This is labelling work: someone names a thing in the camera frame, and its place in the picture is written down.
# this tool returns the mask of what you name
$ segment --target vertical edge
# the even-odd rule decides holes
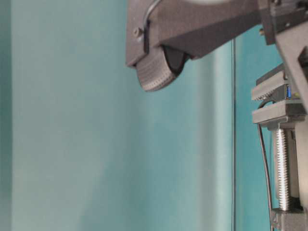
[[[232,231],[236,231],[236,39],[232,40]]]
[[[0,225],[12,230],[12,0],[0,1]]]

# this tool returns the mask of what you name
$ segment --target black cable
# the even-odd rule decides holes
[[[158,4],[161,2],[162,0],[153,0],[153,2],[151,3],[151,5],[149,6],[149,8],[147,9],[144,17],[143,17],[143,28],[146,29],[148,27],[148,21],[149,18],[153,12],[153,10],[158,6]]]
[[[147,11],[143,17],[143,39],[144,39],[144,52],[149,53],[149,18],[153,10],[158,6],[162,0],[153,0],[151,5],[148,7]]]
[[[258,109],[264,107],[267,103],[271,101],[272,100],[263,101],[258,107]],[[262,157],[263,157],[263,164],[264,164],[264,170],[265,170],[265,179],[266,179],[266,187],[267,187],[268,206],[269,206],[269,220],[270,220],[270,212],[272,211],[273,205],[272,205],[272,198],[271,198],[269,165],[268,165],[268,161],[266,157],[266,150],[265,150],[265,144],[263,140],[262,127],[260,124],[258,124],[257,128],[258,128],[258,134],[259,134],[259,140],[260,140],[261,149],[262,149]],[[270,230],[274,231],[274,228],[271,226],[271,224],[270,224]]]

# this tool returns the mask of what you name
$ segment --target blue usb port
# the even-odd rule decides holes
[[[290,99],[292,97],[291,88],[287,85],[287,98]]]

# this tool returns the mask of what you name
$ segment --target threaded rod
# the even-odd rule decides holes
[[[289,157],[286,135],[283,129],[277,130],[277,170],[279,207],[282,211],[288,211],[290,209]]]

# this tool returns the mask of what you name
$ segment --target screw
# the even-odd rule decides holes
[[[143,30],[141,30],[139,27],[136,27],[133,31],[134,37],[138,38],[143,34]]]
[[[259,34],[260,34],[260,36],[263,36],[263,35],[264,35],[264,29],[263,29],[263,28],[261,28],[261,29],[259,30]]]

